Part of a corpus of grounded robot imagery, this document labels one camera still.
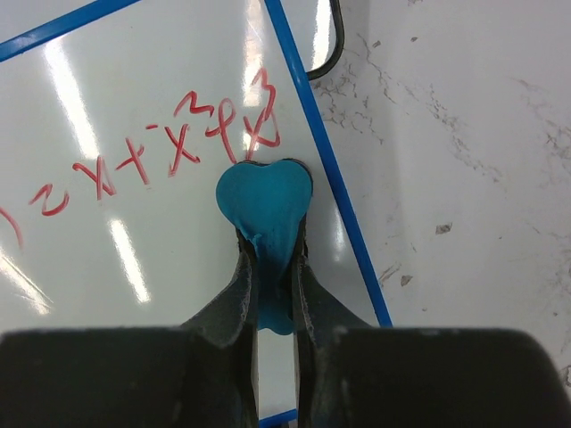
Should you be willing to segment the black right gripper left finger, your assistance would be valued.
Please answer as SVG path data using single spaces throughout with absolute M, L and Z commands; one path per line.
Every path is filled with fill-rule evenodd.
M 241 251 L 228 286 L 184 324 L 189 355 L 180 391 L 182 427 L 258 425 L 258 281 Z

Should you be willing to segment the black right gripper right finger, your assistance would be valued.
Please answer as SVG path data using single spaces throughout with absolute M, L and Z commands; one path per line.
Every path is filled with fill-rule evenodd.
M 297 422 L 300 427 L 345 427 L 339 333 L 372 326 L 326 290 L 305 256 L 292 262 Z

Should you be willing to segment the blue-framed small whiteboard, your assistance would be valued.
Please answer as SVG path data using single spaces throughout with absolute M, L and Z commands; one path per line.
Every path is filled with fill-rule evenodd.
M 310 266 L 380 320 L 307 76 L 316 2 L 2 2 L 2 426 L 181 426 L 179 327 L 234 274 L 240 161 L 309 168 Z

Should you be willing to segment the blue bone-shaped eraser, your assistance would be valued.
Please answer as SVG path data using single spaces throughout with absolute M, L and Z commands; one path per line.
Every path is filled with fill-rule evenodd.
M 270 164 L 237 163 L 217 183 L 220 212 L 255 252 L 261 330 L 269 329 L 279 335 L 289 335 L 294 330 L 286 270 L 312 194 L 309 170 L 293 159 Z

